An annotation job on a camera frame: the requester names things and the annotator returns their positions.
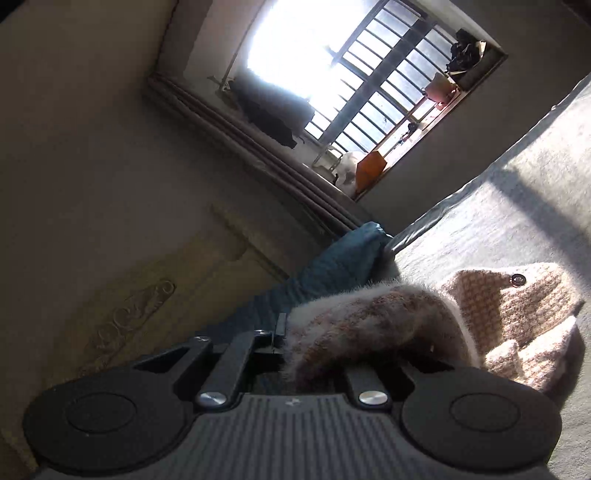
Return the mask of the white bag on windowsill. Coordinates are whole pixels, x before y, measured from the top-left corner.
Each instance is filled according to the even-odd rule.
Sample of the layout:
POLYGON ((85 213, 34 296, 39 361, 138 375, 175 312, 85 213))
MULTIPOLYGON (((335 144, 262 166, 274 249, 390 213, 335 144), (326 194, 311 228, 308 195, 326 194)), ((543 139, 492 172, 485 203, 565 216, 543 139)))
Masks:
POLYGON ((356 194, 356 164, 358 164, 359 160, 358 153, 345 153, 334 169, 335 187, 349 197, 356 194))

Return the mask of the box with dark clothes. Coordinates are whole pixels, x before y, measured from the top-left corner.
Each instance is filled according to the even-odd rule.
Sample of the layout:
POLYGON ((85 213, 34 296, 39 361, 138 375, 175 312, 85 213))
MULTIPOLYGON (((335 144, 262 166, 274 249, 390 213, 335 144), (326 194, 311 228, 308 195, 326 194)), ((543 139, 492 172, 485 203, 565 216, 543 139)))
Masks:
POLYGON ((494 44, 478 40, 465 29, 460 29, 451 46, 451 60, 446 71, 462 91, 468 92, 505 58, 506 54, 494 44))

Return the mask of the cream carved wardrobe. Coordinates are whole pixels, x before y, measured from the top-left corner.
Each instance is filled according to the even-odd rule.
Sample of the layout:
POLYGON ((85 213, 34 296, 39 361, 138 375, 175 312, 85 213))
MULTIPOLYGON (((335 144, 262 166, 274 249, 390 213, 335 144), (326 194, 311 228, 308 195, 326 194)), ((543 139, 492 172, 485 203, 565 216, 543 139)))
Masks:
POLYGON ((1 328, 1 476, 22 479, 37 463, 20 422, 25 404, 44 387, 100 373, 216 326, 256 294, 294 274, 315 253, 286 219, 256 225, 223 206, 209 208, 204 231, 145 261, 95 291, 62 324, 1 328))

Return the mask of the beige houndstooth knit garment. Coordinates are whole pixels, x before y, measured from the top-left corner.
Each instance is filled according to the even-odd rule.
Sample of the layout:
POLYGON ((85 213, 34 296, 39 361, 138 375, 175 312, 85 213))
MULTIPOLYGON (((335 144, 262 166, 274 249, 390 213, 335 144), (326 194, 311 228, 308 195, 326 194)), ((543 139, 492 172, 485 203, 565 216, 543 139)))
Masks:
POLYGON ((335 361, 421 341, 443 359, 545 391, 564 371, 583 303, 556 263, 459 270, 436 288, 356 288, 288 314, 283 377, 305 385, 335 361))

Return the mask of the dark teal pillow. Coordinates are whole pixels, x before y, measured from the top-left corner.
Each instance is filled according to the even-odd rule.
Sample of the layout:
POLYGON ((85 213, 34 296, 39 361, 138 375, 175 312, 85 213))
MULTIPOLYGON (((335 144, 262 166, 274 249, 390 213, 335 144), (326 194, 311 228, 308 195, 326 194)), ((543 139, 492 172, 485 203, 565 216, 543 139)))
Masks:
POLYGON ((298 305, 366 285, 391 240, 380 224, 363 224, 332 243, 303 270, 254 296, 221 323, 209 325, 197 335, 228 343, 245 331, 273 331, 279 316, 298 305))

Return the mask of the dark hanging garment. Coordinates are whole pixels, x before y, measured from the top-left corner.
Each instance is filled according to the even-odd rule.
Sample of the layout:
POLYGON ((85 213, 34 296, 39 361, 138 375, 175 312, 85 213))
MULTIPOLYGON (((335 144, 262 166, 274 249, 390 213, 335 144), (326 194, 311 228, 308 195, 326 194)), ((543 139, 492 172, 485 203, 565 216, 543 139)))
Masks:
POLYGON ((229 80, 228 87, 249 123, 281 146, 296 148, 297 138, 315 116, 308 100, 263 81, 250 70, 229 80))

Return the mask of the orange bag on windowsill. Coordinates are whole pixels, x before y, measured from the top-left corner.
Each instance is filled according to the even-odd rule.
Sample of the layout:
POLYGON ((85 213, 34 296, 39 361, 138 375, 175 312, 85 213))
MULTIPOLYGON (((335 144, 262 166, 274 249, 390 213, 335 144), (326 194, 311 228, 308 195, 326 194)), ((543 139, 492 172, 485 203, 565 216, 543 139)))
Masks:
POLYGON ((356 164, 356 194, 363 193, 381 176, 387 166, 379 151, 372 151, 356 164))

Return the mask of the pink pot on windowsill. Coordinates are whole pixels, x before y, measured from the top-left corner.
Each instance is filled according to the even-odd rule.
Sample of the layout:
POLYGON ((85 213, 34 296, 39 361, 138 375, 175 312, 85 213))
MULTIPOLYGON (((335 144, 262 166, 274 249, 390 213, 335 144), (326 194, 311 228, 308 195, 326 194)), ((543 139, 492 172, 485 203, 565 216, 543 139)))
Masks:
POLYGON ((447 76, 437 72, 424 91, 431 101, 447 105, 457 93, 457 86, 447 76))

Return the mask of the grey curtain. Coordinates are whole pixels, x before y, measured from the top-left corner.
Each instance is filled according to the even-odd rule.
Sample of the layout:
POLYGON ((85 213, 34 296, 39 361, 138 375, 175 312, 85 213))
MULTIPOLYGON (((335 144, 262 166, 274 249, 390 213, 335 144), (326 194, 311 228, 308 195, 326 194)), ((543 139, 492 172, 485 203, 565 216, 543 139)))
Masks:
POLYGON ((193 94, 183 84, 152 73, 146 80, 145 92, 163 109, 238 155, 250 168, 301 204, 325 229, 342 235, 372 220, 354 200, 310 167, 280 148, 267 145, 245 124, 193 94))

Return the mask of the metal window grille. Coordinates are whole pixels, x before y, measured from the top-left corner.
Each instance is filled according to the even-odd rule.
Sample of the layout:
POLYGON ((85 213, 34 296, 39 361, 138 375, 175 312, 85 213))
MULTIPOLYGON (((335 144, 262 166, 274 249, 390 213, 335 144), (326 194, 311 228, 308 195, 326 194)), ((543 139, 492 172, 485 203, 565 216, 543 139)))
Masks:
POLYGON ((339 51, 328 91, 311 98, 304 137, 335 156, 368 153, 390 133, 436 116, 426 88, 447 72, 455 38, 412 1, 379 1, 339 51))

